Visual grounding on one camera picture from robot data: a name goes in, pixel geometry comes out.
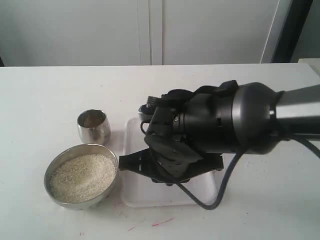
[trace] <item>plastic tray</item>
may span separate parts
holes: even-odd
[[[128,155],[148,146],[144,134],[140,131],[141,120],[129,119],[125,124],[123,154]],[[121,200],[132,208],[160,207],[171,205],[195,204],[178,186],[167,186],[152,182],[150,178],[131,171],[121,172]],[[214,173],[208,172],[192,178],[183,184],[199,200],[210,204],[217,196]]]

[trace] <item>bowl rim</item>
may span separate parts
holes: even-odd
[[[60,201],[58,199],[56,199],[49,191],[47,184],[46,184],[46,180],[48,177],[48,169],[49,167],[59,158],[61,157],[62,155],[64,155],[66,152],[70,151],[71,149],[74,149],[74,148],[79,148],[79,147],[82,147],[82,146],[99,146],[99,147],[103,147],[107,150],[109,150],[109,152],[113,155],[114,159],[115,159],[115,162],[116,162],[116,169],[115,169],[115,176],[114,176],[114,179],[113,181],[111,182],[111,184],[105,189],[103,190],[100,194],[98,194],[97,196],[93,197],[93,198],[90,198],[86,201],[81,201],[81,202],[75,202],[75,203],[72,203],[72,202],[64,202],[64,201]],[[79,144],[79,145],[75,145],[75,146],[72,146],[72,147],[69,147],[68,149],[64,150],[63,152],[61,152],[60,154],[58,154],[51,162],[50,164],[48,165],[48,167],[46,168],[46,171],[44,173],[44,178],[43,178],[43,184],[44,184],[44,188],[45,188],[45,191],[47,192],[47,194],[50,196],[50,198],[52,198],[55,202],[59,203],[59,204],[62,204],[62,205],[69,205],[69,206],[75,206],[75,205],[82,205],[84,203],[88,203],[96,198],[98,198],[99,196],[103,195],[105,193],[105,191],[108,190],[108,188],[110,186],[112,186],[114,184],[114,182],[116,181],[117,179],[117,176],[118,176],[118,173],[119,173],[119,162],[118,162],[118,158],[117,156],[115,155],[115,153],[113,151],[111,151],[108,147],[106,146],[103,146],[103,145],[99,145],[99,144],[94,144],[94,143],[84,143],[84,144]]]

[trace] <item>stainless steel cup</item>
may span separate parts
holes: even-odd
[[[84,144],[105,145],[111,136],[107,115],[98,109],[81,113],[77,120],[78,132]]]

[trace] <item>cabinet door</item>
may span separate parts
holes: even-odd
[[[151,0],[159,2],[163,26],[151,23],[151,33],[162,33],[162,59],[152,55],[157,63],[189,65],[271,62],[291,1]],[[150,9],[152,21],[158,14]],[[152,39],[152,51],[159,45]]]
[[[148,0],[1,1],[0,56],[6,66],[148,65],[148,11]]]

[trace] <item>uncooked rice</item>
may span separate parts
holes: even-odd
[[[81,203],[106,190],[116,176],[113,156],[89,154],[65,162],[51,175],[53,196],[64,203]]]

